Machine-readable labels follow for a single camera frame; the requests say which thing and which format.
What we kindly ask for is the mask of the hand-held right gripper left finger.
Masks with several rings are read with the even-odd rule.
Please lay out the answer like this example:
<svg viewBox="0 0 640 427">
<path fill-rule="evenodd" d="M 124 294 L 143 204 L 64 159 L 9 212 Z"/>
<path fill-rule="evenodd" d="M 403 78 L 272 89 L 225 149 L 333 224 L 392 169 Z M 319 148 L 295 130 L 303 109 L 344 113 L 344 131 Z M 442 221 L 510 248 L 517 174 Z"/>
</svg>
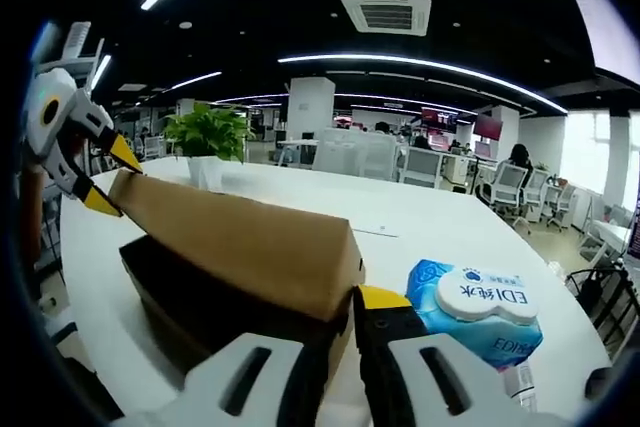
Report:
<svg viewBox="0 0 640 427">
<path fill-rule="evenodd" d="M 189 426 L 312 426 L 328 380 L 328 338 L 245 333 L 187 375 Z"/>
</svg>

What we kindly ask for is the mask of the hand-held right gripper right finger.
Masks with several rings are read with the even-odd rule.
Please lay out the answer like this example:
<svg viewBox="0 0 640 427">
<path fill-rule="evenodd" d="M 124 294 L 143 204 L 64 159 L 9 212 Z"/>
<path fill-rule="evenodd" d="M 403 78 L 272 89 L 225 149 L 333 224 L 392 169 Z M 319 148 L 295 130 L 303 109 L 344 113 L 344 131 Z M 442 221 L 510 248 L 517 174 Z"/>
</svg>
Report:
<svg viewBox="0 0 640 427">
<path fill-rule="evenodd" d="M 402 295 L 353 292 L 360 377 L 376 426 L 529 426 L 499 374 L 447 334 L 429 334 Z"/>
</svg>

